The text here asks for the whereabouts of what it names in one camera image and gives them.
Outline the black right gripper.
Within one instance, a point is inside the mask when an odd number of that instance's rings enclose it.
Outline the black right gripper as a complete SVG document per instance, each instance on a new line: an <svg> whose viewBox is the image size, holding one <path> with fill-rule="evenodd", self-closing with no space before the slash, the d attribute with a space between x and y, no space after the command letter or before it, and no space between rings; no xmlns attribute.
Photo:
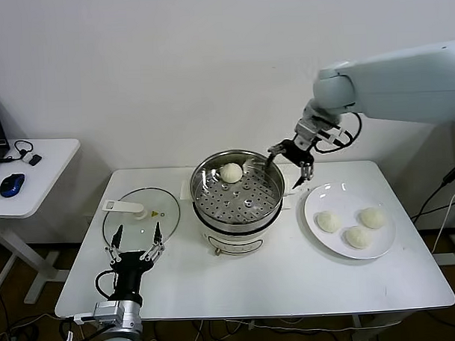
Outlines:
<svg viewBox="0 0 455 341"><path fill-rule="evenodd" d="M295 182L293 188L301 186L306 180L311 180L314 174L314 157L310 153L310 148L301 150L290 139L284 139L279 144L275 144L267 150L268 157L264 163L264 173L269 174L274 160L277 156L284 156L290 163L299 165L300 178Z"/></svg>

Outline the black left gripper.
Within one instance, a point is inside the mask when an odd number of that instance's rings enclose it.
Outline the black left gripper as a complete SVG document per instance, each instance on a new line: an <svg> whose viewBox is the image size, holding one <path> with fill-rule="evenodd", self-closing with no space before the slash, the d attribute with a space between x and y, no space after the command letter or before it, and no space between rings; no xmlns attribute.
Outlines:
<svg viewBox="0 0 455 341"><path fill-rule="evenodd" d="M109 258L109 265L117 275L111 300L141 299L141 276L150 271L153 260L158 259L164 251L163 236L161 235L160 222L155 225L154 237L147 251L132 251L120 253L123 225L119 225L112 236L111 243L104 247Z"/></svg>

